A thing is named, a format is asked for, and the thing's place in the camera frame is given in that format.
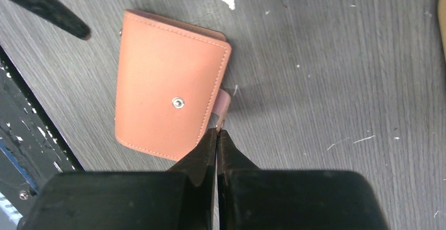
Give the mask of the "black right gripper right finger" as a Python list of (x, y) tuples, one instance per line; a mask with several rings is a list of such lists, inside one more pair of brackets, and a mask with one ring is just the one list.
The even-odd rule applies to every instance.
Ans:
[(218, 134), (216, 154), (219, 227), (220, 229), (227, 229), (227, 222), (230, 219), (229, 207), (227, 206), (230, 202), (228, 192), (229, 173), (238, 170), (258, 171), (260, 168), (235, 146), (229, 133), (224, 129)]

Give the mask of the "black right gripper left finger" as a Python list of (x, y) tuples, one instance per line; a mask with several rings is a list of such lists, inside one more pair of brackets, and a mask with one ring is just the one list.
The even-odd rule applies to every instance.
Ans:
[(169, 168), (187, 176), (179, 213), (179, 229), (212, 229), (218, 131), (206, 130), (197, 146)]

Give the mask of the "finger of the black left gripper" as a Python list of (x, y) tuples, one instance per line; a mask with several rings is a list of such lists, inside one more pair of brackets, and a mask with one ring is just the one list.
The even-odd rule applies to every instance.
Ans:
[(10, 0), (71, 35), (88, 40), (91, 29), (59, 0)]

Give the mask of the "oval wooden card tray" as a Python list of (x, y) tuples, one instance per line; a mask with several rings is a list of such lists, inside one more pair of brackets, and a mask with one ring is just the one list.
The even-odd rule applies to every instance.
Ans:
[(445, 0), (438, 0), (437, 15), (439, 21), (439, 30), (442, 43), (443, 54), (445, 57)]

